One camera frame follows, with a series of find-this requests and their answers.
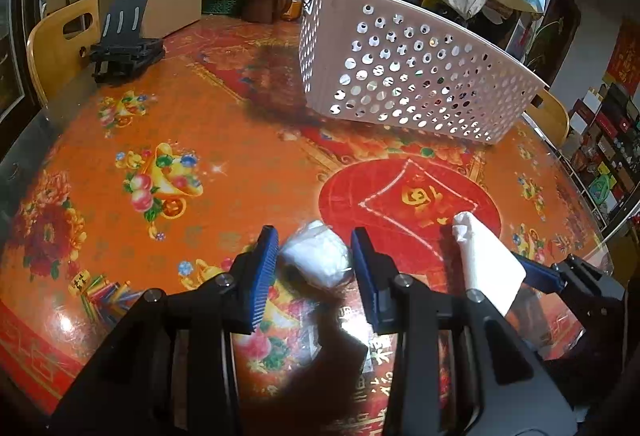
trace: screw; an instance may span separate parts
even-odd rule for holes
[[[470,288],[466,291],[466,296],[471,299],[473,302],[482,302],[484,301],[484,293],[482,293],[479,289]]]
[[[394,283],[398,288],[409,288],[414,283],[414,278],[405,273],[399,273],[394,277]]]
[[[217,276],[215,276],[214,280],[216,282],[216,285],[222,286],[222,288],[228,288],[235,282],[234,276],[226,272],[219,273]]]
[[[162,290],[159,288],[149,288],[143,295],[147,302],[157,302],[162,298]]]

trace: white tissue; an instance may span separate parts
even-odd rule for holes
[[[507,315],[526,275],[523,266],[471,212],[453,216],[452,230],[462,255],[465,288],[480,290]]]
[[[349,249],[321,220],[312,221],[289,236],[280,255],[316,288],[335,288],[351,272]]]

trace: mug handle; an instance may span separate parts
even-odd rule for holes
[[[278,19],[283,12],[287,12],[287,10],[289,10],[291,7],[291,3],[293,2],[293,0],[273,0],[273,1],[274,1],[273,12],[276,19]]]

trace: orange tablecloth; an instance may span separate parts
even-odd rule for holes
[[[569,252],[609,264],[572,183],[524,122],[490,147],[319,117],[305,107],[297,38],[295,24],[204,18],[166,39],[166,58],[138,80],[102,87],[56,143],[0,266],[0,363],[44,411],[140,291],[197,287],[265,223],[285,239],[320,218],[347,242],[365,225],[401,271],[452,293],[463,288],[450,236],[461,210],[546,265]],[[412,203],[416,188],[432,206]],[[100,275],[108,297],[87,288]],[[236,337],[241,400],[277,394],[318,347],[313,304],[295,290],[280,276],[258,331]],[[375,434],[394,340],[370,332],[355,283],[339,318],[369,355],[356,413],[337,426]],[[508,318],[547,356],[580,329],[557,297],[528,288]]]

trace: perforated basket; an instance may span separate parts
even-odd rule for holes
[[[493,44],[399,0],[305,0],[308,106],[496,143],[545,83]]]

